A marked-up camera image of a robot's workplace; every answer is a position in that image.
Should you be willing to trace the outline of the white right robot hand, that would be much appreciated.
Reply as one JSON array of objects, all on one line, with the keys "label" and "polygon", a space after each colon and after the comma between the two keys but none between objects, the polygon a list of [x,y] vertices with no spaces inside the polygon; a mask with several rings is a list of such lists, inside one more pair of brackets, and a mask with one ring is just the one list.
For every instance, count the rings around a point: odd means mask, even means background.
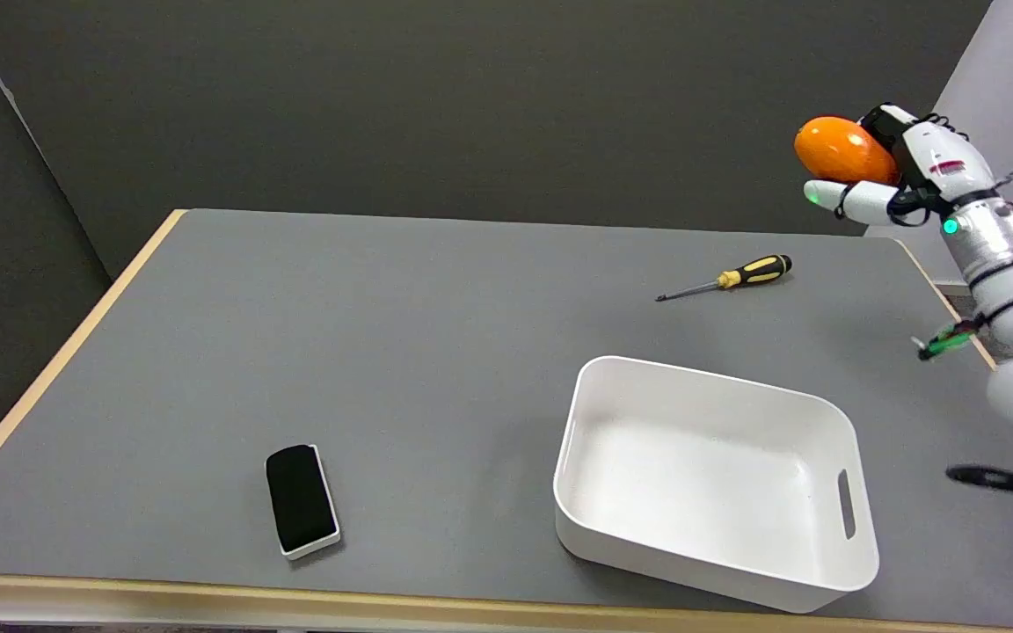
[{"label": "white right robot hand", "polygon": [[805,199],[863,225],[921,227],[934,214],[946,221],[1000,197],[968,136],[939,113],[918,117],[884,103],[860,120],[812,118],[793,148],[812,173]]}]

